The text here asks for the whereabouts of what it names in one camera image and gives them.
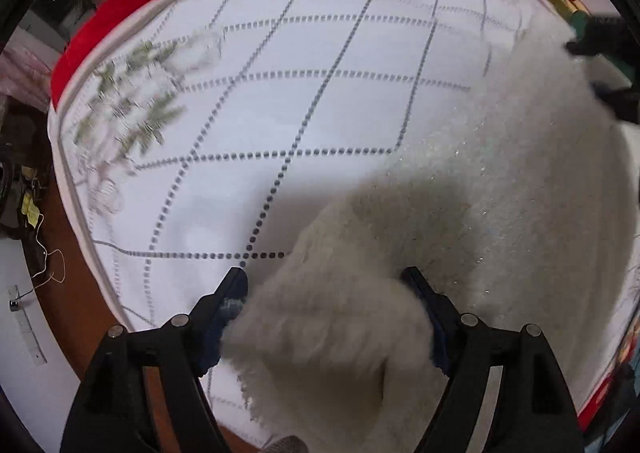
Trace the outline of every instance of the bed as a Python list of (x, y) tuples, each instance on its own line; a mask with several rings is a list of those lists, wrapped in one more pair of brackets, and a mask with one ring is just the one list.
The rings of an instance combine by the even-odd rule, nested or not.
[[(54, 72), (49, 136), (111, 312), (147, 329), (189, 312), (229, 267), (265, 280), (331, 198), (437, 130), (534, 14), (584, 9), (561, 5), (108, 1)], [(633, 308), (638, 248), (594, 391)], [(258, 447), (270, 439), (228, 365), (202, 382), (219, 422)]]

